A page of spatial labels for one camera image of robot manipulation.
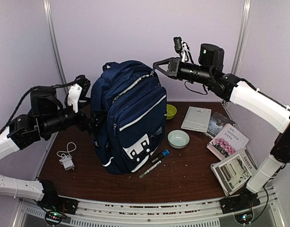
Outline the navy blue student backpack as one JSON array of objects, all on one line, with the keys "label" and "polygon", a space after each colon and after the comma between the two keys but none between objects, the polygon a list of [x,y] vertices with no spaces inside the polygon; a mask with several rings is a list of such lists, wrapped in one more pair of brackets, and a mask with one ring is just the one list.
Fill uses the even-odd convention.
[{"label": "navy blue student backpack", "polygon": [[134,173],[156,151],[165,136],[167,93],[149,66],[130,60],[108,62],[91,90],[93,145],[110,174]]}]

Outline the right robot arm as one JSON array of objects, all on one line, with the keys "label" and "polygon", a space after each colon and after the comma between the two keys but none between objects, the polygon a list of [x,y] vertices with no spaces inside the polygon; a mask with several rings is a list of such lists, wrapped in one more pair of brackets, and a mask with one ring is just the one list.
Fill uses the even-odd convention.
[{"label": "right robot arm", "polygon": [[240,105],[270,123],[278,132],[270,155],[237,196],[221,199],[222,211],[250,209],[258,201],[257,193],[290,163],[290,107],[283,105],[255,88],[246,79],[223,73],[224,50],[213,44],[201,44],[198,64],[185,62],[183,45],[175,44],[179,57],[171,57],[153,63],[171,79],[186,80],[206,86],[219,98]]}]

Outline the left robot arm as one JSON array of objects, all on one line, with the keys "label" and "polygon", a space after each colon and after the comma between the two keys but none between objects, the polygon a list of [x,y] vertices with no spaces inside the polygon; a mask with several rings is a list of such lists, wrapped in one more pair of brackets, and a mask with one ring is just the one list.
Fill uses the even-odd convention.
[{"label": "left robot arm", "polygon": [[[0,130],[0,160],[41,139],[48,141],[52,134],[71,126],[91,133],[95,120],[81,110],[90,103],[86,97],[90,84],[79,75],[67,84],[35,86],[25,92],[19,101],[30,96],[31,109],[18,117],[12,114]],[[26,181],[0,175],[0,195],[32,199],[41,208],[55,212],[75,214],[77,209],[77,200],[59,196],[49,180]]]}]

